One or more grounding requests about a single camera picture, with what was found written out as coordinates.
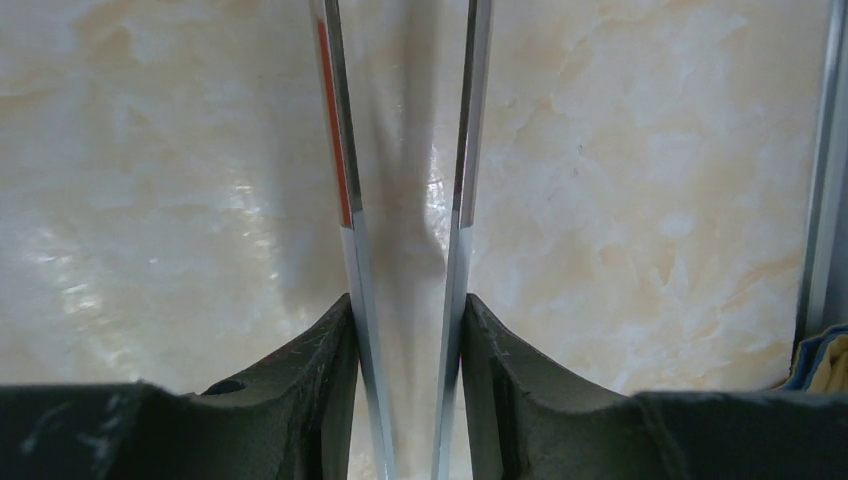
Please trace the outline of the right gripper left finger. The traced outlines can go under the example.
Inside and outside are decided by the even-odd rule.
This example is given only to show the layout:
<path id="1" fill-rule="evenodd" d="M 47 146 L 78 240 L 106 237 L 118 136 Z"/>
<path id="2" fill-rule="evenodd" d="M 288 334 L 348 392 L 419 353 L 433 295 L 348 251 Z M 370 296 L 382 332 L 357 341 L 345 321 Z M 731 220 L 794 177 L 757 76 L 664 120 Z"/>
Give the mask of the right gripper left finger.
<path id="1" fill-rule="evenodd" d="M 358 355 L 351 300 L 200 394 L 5 385 L 5 479 L 343 479 Z"/>

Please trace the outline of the metal serving tongs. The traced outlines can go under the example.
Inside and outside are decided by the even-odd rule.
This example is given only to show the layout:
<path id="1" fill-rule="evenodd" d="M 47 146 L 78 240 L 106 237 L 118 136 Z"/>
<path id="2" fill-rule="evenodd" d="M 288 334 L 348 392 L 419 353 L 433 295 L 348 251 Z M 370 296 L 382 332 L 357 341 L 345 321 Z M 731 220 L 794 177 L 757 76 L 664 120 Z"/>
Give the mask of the metal serving tongs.
<path id="1" fill-rule="evenodd" d="M 328 138 L 337 178 L 345 268 L 372 429 L 376 474 L 380 479 L 394 479 L 398 469 L 388 386 L 378 335 L 341 14 L 336 1 L 313 1 L 310 11 L 322 79 Z M 440 346 L 431 470 L 434 479 L 448 478 L 450 470 L 492 23 L 492 2 L 469 2 Z"/>

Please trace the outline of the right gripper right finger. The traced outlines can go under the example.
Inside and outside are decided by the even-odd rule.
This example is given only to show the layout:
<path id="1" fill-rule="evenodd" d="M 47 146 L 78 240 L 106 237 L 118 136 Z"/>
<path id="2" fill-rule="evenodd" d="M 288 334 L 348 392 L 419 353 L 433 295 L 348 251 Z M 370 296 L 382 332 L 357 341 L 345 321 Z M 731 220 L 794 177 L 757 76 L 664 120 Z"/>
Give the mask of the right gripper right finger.
<path id="1" fill-rule="evenodd" d="M 843 479 L 843 394 L 621 395 L 515 335 L 476 295 L 461 363 L 477 479 Z"/>

